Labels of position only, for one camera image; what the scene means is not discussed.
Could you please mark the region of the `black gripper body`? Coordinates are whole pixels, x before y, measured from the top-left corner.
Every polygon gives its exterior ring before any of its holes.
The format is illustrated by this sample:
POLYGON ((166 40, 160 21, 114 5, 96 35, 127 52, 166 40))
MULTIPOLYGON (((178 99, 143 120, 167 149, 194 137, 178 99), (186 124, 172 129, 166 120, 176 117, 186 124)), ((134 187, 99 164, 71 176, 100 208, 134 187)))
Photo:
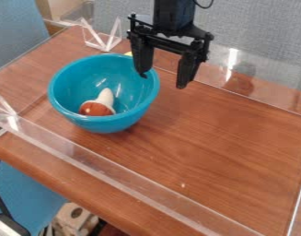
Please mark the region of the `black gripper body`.
POLYGON ((148 15, 131 14, 128 19, 131 23, 130 40, 131 35, 136 34, 147 39, 154 50, 162 49, 179 55, 187 52, 198 53, 202 61, 208 60, 210 46, 215 36, 192 22, 178 29, 163 29, 152 23, 148 15))

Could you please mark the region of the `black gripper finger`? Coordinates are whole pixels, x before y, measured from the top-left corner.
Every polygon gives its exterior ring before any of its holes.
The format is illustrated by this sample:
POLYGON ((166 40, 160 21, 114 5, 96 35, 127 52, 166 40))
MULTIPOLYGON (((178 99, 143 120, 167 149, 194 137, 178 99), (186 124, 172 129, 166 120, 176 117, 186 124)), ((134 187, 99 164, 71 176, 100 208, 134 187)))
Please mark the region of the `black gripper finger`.
POLYGON ((131 46, 135 70, 142 77, 147 78, 146 73, 152 68, 154 47, 148 44, 147 39, 136 34, 131 35, 131 46))
POLYGON ((198 53, 184 53, 179 61, 176 88, 184 89, 194 80, 202 63, 198 53))

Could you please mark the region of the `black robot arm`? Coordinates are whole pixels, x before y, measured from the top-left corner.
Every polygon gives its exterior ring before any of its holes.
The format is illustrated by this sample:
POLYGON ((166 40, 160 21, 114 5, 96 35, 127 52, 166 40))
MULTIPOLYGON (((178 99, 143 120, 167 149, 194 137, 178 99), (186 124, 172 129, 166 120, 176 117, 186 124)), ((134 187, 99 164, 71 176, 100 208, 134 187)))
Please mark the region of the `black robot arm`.
POLYGON ((195 79, 199 66, 208 60, 215 36, 195 25, 198 0, 154 0, 152 16, 132 13, 128 16, 135 70, 146 77, 152 68, 156 48, 182 56, 176 88, 184 89, 195 79))

